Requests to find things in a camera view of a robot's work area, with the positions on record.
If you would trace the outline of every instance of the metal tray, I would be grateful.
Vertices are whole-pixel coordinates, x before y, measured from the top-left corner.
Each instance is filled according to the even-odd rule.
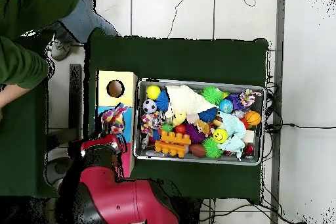
[[[256,96],[255,102],[251,106],[251,110],[257,111],[261,115],[261,123],[255,130],[255,155],[249,158],[242,158],[239,161],[236,156],[222,155],[219,158],[197,158],[191,153],[188,153],[184,158],[177,158],[173,156],[165,156],[162,153],[157,153],[154,150],[143,150],[141,148],[141,115],[142,115],[142,103],[146,100],[146,88],[150,85],[157,85],[164,87],[166,85],[187,85],[193,90],[202,90],[208,86],[218,87],[222,91],[230,93],[242,93],[246,89],[252,89],[253,91],[260,92],[260,96]],[[133,152],[135,158],[138,159],[151,159],[151,160],[168,160],[172,162],[198,162],[208,164],[232,164],[241,166],[256,166],[263,158],[263,145],[264,145],[264,117],[266,108],[266,90],[263,87],[247,86],[247,85],[230,85],[223,83],[204,83],[204,82],[191,82],[191,81],[177,81],[177,80],[163,80],[163,79],[146,79],[142,78],[138,80],[136,85],[135,94],[135,124],[133,135]]]

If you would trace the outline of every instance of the red robot arm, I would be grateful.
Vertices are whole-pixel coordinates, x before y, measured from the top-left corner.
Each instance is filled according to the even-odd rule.
[[[179,224],[169,197],[149,180],[117,181],[113,145],[89,143],[75,193],[74,224]]]

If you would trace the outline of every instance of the yellow smiley face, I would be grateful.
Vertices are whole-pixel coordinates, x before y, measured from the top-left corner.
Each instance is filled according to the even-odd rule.
[[[213,139],[218,143],[218,144],[222,144],[225,142],[225,140],[227,140],[228,138],[228,134],[226,132],[226,130],[224,129],[216,129],[213,132]]]

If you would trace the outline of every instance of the sneaker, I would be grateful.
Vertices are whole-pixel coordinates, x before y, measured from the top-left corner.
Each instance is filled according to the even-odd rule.
[[[54,60],[63,60],[69,54],[70,49],[71,45],[64,45],[56,39],[51,47],[51,56]]]

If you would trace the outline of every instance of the orange toy block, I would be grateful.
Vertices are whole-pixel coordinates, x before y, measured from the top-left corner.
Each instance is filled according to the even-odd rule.
[[[176,156],[178,154],[179,158],[183,158],[186,152],[186,148],[180,145],[174,145],[171,143],[156,141],[155,142],[155,151],[161,152],[164,154],[170,154],[172,156]]]
[[[175,132],[166,132],[162,131],[161,133],[161,140],[165,142],[175,143],[175,144],[182,144],[182,145],[190,145],[192,142],[190,140],[190,136],[188,134],[182,134]]]

